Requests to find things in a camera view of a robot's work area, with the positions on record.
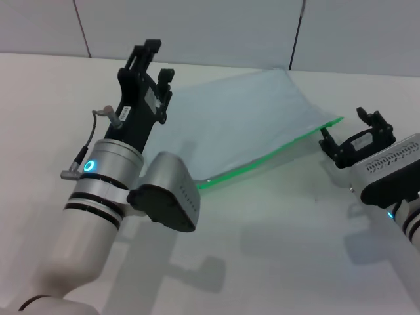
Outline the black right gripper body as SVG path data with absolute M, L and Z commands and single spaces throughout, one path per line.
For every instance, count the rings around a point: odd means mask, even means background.
M 333 161 L 339 169 L 351 167 L 395 142 L 392 131 L 368 129 L 351 136 L 339 145 L 333 153 Z

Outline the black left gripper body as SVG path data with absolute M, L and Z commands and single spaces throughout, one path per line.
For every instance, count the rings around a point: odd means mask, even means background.
M 117 78 L 121 87 L 121 101 L 116 114 L 121 114 L 124 107 L 130 107 L 122 127 L 108 127 L 105 138 L 118 140 L 143 152 L 154 123 L 164 124 L 166 110 L 172 97 L 172 91 L 165 98 L 160 98 L 157 83 L 148 75 L 145 78 L 136 75 L 129 77 L 126 67 L 118 71 Z

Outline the clear green-zippered document bag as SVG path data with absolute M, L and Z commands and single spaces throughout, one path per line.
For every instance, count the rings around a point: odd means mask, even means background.
M 176 154 L 206 189 L 340 120 L 311 104 L 286 71 L 247 73 L 176 89 L 167 121 L 153 127 L 144 157 Z

